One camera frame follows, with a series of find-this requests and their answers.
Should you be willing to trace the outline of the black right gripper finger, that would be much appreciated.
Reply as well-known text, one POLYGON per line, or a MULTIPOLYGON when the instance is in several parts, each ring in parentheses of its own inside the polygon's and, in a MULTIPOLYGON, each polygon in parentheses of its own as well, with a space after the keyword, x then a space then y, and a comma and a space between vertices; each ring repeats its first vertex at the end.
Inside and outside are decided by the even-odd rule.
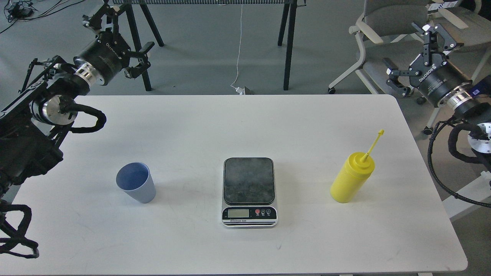
POLYGON ((382 61, 387 67, 388 80, 386 84, 395 90, 398 97, 410 97, 414 93, 414 87, 418 88, 422 83, 422 70, 421 66, 416 65, 415 69, 412 68, 412 64, 416 61, 420 61, 422 58, 418 57, 410 64, 407 70, 401 70, 398 66, 389 58, 383 58, 382 61), (408 77, 411 86, 404 86, 400 81, 400 77, 408 77))
POLYGON ((449 55, 464 46, 461 39, 454 38, 440 23, 435 26, 419 26, 413 22, 412 26, 423 36, 423 57, 429 57, 433 53, 449 55))

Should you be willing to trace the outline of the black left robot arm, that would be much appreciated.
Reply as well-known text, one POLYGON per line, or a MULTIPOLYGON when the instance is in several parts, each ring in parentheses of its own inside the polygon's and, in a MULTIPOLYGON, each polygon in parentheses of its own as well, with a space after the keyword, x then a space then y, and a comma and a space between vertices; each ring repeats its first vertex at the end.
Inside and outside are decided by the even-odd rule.
POLYGON ((82 24, 95 32, 93 42, 72 63, 60 56, 34 59, 20 95, 1 111, 1 253, 26 259, 39 256, 38 243, 26 232, 32 211, 13 204, 19 187, 32 176, 44 175, 63 160, 60 145, 68 133, 93 133, 105 126, 106 115, 78 104, 78 96, 91 86, 106 86, 121 71, 125 77, 142 77, 152 89, 147 73, 148 53, 155 45, 142 45, 133 6, 139 5, 159 46, 164 46, 145 0, 105 0, 82 24))

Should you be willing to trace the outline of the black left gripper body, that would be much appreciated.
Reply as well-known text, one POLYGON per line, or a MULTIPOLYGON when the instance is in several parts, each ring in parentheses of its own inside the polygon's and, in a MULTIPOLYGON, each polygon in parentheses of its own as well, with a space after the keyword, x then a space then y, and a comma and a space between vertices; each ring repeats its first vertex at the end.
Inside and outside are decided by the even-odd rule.
POLYGON ((78 56, 74 57, 77 66, 88 64, 98 73, 97 84, 106 86, 122 69, 129 66, 130 46, 120 35, 110 31, 100 32, 78 56))

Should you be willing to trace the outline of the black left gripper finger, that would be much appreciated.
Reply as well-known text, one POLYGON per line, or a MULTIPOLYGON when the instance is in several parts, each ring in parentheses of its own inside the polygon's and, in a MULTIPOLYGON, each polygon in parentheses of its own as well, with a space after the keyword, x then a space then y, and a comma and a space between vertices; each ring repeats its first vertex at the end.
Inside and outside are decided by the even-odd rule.
POLYGON ((117 39, 119 35, 118 17, 121 14, 122 9, 119 6, 103 4, 93 14, 83 15, 83 26, 90 29, 95 34, 95 38, 97 38, 103 32, 102 23, 103 18, 105 17, 109 21, 109 24, 112 24, 112 26, 109 27, 112 39, 117 39))
POLYGON ((140 49, 138 52, 132 52, 132 51, 126 51, 124 56, 126 58, 136 58, 138 61, 137 66, 131 67, 127 66, 125 67, 125 77, 129 79, 136 79, 143 73, 147 71, 147 69, 151 66, 151 64, 148 61, 148 52, 154 47, 155 43, 152 41, 147 42, 142 49, 140 49))

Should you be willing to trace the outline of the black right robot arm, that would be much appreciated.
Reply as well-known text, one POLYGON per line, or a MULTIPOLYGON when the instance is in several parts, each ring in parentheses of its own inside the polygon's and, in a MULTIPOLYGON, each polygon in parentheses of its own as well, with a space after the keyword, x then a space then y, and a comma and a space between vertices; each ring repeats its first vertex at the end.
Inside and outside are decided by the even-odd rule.
POLYGON ((479 93, 490 94, 490 78, 473 85, 472 80, 449 61, 449 52, 461 47, 462 43, 456 42, 441 24, 419 26, 412 22, 412 26, 423 36, 422 52, 407 70, 384 58, 388 74, 386 84, 398 96, 409 97, 412 89, 417 89, 435 108, 447 105, 453 110, 450 119, 437 122, 432 129, 427 153, 431 176, 455 199, 489 208, 489 203, 469 199, 445 186, 435 173, 432 153, 440 131, 451 126, 449 153, 465 163, 490 168, 490 104, 477 98, 479 93))

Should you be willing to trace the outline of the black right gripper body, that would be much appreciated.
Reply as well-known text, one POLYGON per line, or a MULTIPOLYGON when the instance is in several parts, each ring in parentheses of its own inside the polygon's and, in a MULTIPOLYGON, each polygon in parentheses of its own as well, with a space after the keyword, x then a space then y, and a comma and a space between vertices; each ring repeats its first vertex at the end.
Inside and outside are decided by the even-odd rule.
POLYGON ((456 87, 472 83, 444 54, 431 54, 427 66, 424 65, 422 54, 419 54, 409 69, 420 72, 410 77, 410 85, 417 88, 435 108, 445 105, 444 98, 456 87))

